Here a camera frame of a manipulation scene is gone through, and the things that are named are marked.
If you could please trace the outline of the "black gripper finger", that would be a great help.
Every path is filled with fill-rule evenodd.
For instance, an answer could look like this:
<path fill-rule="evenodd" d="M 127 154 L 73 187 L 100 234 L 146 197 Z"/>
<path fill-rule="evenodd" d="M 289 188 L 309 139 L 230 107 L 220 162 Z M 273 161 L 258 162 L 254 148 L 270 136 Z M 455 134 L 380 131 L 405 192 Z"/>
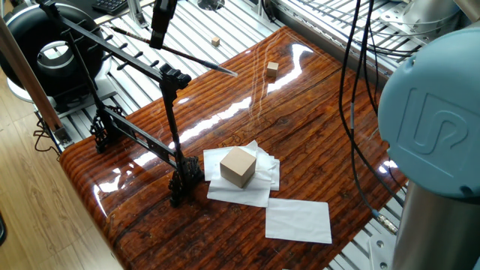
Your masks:
<path fill-rule="evenodd" d="M 165 19 L 165 26 L 164 26 L 164 33 L 167 33 L 168 26 L 170 24 L 170 20 L 173 18 L 173 15 L 175 13 L 176 5 L 177 5 L 177 0 L 167 0 L 165 4 L 165 14 L 166 14 L 166 19 Z"/>
<path fill-rule="evenodd" d="M 150 47 L 160 49 L 164 42 L 164 0 L 156 0 L 153 7 L 151 20 L 151 42 Z"/>

